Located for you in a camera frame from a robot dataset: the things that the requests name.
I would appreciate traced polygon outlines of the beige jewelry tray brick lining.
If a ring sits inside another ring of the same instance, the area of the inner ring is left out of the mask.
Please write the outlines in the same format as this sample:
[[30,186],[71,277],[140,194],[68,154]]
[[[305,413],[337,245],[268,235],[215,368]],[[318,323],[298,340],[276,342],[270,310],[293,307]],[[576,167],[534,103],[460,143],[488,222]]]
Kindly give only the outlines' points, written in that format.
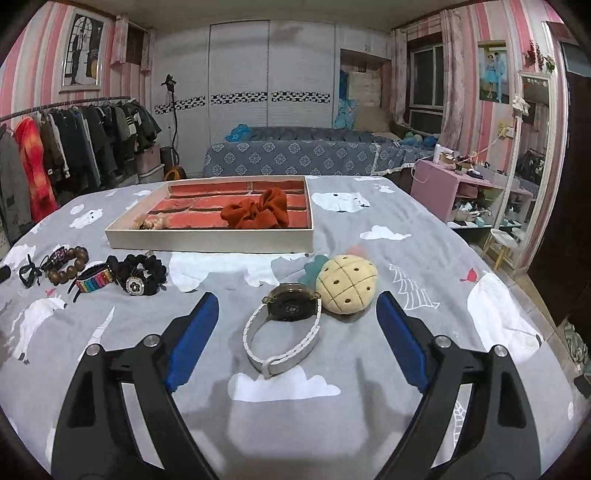
[[[273,187],[287,194],[287,228],[231,229],[221,219],[225,205],[257,200]],[[114,220],[105,235],[114,249],[296,254],[314,250],[314,230],[304,176],[246,176],[163,182]]]

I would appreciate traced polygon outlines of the couple photo poster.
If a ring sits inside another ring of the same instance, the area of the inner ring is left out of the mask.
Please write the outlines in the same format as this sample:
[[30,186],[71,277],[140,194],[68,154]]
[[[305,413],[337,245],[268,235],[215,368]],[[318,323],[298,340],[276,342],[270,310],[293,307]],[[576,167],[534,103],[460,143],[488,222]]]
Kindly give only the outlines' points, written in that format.
[[505,41],[478,44],[479,97],[483,101],[509,103],[507,45]]

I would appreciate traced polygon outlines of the white small stool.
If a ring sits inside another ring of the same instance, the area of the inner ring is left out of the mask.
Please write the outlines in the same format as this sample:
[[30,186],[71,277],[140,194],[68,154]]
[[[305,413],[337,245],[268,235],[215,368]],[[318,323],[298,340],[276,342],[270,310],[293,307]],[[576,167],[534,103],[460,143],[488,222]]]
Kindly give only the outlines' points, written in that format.
[[497,271],[501,268],[503,263],[509,266],[513,265],[514,252],[519,245],[516,239],[508,232],[501,229],[491,228],[487,239],[482,248],[482,257],[486,257],[493,250],[497,251],[497,257],[493,266],[493,270]]

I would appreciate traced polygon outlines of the yellow pineapple plush toy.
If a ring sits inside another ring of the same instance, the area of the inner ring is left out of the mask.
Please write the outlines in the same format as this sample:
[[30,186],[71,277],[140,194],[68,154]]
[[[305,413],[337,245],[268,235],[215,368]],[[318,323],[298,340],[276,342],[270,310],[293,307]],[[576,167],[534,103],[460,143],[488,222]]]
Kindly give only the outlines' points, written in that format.
[[335,315],[356,315],[377,293],[378,270],[373,262],[353,254],[318,255],[304,265],[301,284],[320,295],[322,308]]

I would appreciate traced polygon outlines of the clothes rack with garments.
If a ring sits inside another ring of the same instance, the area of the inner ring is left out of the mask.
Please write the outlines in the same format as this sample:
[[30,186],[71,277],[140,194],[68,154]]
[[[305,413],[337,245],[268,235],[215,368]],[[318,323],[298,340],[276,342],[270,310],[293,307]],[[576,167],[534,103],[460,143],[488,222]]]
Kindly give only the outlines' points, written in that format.
[[17,242],[83,194],[138,177],[135,157],[161,128],[135,99],[36,107],[1,121],[1,238]]

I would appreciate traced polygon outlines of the storage boxes by rack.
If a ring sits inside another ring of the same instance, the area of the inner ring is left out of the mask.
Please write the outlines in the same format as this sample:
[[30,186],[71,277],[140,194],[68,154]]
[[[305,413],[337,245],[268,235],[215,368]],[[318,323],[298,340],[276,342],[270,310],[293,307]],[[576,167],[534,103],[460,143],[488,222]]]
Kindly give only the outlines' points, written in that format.
[[154,144],[135,157],[136,172],[140,184],[161,182],[164,165],[160,159],[160,146]]

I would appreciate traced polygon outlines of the window with dark frame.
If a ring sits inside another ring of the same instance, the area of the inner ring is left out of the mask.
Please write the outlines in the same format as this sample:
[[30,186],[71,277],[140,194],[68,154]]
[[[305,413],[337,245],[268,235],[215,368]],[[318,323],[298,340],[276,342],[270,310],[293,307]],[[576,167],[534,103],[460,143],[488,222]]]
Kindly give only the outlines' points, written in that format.
[[444,108],[444,49],[431,42],[409,53],[408,122],[425,134],[439,135]]

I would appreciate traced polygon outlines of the black scrunchie with flower charm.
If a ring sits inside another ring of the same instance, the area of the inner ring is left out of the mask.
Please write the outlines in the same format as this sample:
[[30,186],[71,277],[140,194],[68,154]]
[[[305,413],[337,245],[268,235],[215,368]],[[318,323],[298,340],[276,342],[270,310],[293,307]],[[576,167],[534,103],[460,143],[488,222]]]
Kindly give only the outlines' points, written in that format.
[[167,279],[167,269],[154,254],[128,254],[123,260],[114,255],[106,259],[114,282],[130,296],[153,296]]

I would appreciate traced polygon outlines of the framed wedding picture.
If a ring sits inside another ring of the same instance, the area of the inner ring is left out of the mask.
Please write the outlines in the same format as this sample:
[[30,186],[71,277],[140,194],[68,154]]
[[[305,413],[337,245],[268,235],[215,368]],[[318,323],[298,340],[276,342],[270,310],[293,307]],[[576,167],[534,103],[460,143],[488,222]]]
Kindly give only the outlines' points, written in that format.
[[104,31],[103,17],[75,10],[62,61],[61,92],[99,89]]

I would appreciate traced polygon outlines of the rust orange scrunchie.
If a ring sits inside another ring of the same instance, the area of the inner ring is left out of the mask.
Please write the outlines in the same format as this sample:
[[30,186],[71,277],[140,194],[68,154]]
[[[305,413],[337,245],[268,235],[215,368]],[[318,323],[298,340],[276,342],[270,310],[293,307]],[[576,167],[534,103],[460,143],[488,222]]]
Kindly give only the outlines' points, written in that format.
[[290,218],[287,211],[287,194],[280,188],[270,188],[253,200],[243,198],[229,203],[221,210],[221,219],[231,229],[287,228]]

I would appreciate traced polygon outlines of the white strap wristwatch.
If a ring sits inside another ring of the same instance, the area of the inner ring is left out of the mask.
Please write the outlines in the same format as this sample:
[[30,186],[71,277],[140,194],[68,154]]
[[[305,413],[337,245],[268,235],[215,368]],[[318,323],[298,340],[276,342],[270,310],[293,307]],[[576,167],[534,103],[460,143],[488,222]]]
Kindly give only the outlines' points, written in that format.
[[[265,379],[287,373],[301,364],[315,349],[321,332],[322,299],[318,292],[301,283],[281,283],[263,297],[242,330],[242,347],[252,367]],[[290,333],[294,325],[308,324],[300,329],[297,341],[280,340],[287,350],[263,358],[253,349],[256,335],[264,330]]]

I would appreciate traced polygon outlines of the blue patterned bed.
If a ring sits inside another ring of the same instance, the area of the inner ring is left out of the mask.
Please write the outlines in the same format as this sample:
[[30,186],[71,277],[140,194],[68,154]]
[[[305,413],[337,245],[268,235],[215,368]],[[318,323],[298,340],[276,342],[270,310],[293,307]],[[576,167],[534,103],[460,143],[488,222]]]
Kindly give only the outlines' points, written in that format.
[[370,176],[431,160],[435,148],[371,132],[308,127],[253,127],[235,140],[209,146],[205,177]]

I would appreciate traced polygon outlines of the white wardrobe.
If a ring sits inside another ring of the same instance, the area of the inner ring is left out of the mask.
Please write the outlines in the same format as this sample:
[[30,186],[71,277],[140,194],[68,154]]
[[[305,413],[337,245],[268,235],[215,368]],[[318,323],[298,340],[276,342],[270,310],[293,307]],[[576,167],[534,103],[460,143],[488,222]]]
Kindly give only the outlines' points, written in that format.
[[176,81],[177,151],[190,176],[204,173],[209,146],[249,127],[329,128],[339,114],[339,75],[360,60],[383,66],[391,38],[376,30],[304,21],[256,20],[156,37],[151,74],[157,141],[170,146],[173,119],[162,82]]

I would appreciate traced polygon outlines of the pink curtain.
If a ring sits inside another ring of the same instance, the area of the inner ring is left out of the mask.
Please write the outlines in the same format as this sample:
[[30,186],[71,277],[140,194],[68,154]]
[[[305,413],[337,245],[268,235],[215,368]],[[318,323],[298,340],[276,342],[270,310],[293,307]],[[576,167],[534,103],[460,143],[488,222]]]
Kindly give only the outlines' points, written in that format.
[[465,109],[465,55],[461,16],[455,10],[440,13],[443,38],[444,105],[440,144],[456,150]]

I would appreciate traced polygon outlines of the pink side table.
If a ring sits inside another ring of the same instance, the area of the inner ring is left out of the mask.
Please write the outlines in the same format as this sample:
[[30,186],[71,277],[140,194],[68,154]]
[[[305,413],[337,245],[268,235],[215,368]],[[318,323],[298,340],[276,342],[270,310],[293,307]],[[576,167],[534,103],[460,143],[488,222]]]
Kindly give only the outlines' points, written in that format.
[[411,196],[454,230],[521,227],[534,203],[519,183],[474,178],[427,160],[415,162]]

